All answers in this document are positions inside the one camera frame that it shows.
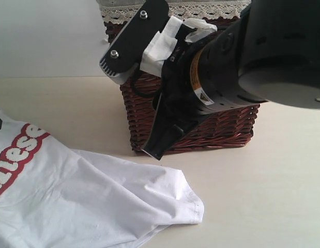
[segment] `wicker basket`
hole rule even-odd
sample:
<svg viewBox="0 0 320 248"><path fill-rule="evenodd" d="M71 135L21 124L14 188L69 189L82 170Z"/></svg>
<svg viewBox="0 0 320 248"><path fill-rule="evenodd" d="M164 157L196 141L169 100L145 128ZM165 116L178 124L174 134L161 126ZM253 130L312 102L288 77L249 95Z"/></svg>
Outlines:
<svg viewBox="0 0 320 248"><path fill-rule="evenodd" d="M231 25L235 19L207 20L215 24L219 30ZM123 28L124 24L104 23L109 42ZM142 73L135 87L139 92L149 94L160 87L160 79L148 73ZM147 141L153 124L155 111L152 98L143 98L131 89L130 80L120 87L127 110L131 146L135 152L141 152L141 146ZM253 136L259 105L213 114L198 128L178 142L167 153L179 153L205 149L234 148L244 146Z"/></svg>

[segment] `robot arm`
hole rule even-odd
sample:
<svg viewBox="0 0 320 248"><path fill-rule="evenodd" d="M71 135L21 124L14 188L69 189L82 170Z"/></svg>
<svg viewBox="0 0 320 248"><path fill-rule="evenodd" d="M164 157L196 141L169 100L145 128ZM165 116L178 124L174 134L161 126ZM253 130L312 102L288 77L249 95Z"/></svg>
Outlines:
<svg viewBox="0 0 320 248"><path fill-rule="evenodd" d="M125 82L167 23L168 10L165 0L144 4L100 61L108 76ZM140 39L134 43L129 37L136 35ZM143 147L156 159L215 112L266 101L320 109L320 0L293 6L253 0L216 39L178 42L161 78L153 128Z"/></svg>

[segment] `white wall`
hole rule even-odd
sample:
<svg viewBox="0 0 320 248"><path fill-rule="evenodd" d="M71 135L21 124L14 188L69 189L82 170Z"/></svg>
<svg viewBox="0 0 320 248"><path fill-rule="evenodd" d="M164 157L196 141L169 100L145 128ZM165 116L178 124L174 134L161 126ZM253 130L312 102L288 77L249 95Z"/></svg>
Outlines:
<svg viewBox="0 0 320 248"><path fill-rule="evenodd" d="M104 76L96 0L0 0L0 78Z"/></svg>

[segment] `white tissue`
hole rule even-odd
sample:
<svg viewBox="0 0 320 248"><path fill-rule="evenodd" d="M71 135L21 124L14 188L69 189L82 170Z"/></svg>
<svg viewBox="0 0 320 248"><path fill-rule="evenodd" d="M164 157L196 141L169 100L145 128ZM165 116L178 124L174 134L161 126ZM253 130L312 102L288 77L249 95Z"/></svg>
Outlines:
<svg viewBox="0 0 320 248"><path fill-rule="evenodd" d="M161 77L163 63L174 51L177 44L175 37L183 23L188 27L197 28L197 31L186 37L185 41L188 43L194 43L217 31L215 25L209 24L205 20L189 18L183 22L176 17L170 17L163 31L157 32L145 49L140 70Z"/></svg>

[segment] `white t-shirt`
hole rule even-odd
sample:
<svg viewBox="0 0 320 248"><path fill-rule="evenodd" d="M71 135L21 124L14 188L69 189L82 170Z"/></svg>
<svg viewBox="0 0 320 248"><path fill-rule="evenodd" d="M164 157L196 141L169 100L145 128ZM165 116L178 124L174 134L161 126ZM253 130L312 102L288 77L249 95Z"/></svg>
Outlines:
<svg viewBox="0 0 320 248"><path fill-rule="evenodd" d="M0 248L139 247L169 225L202 221L182 171L71 150L0 118Z"/></svg>

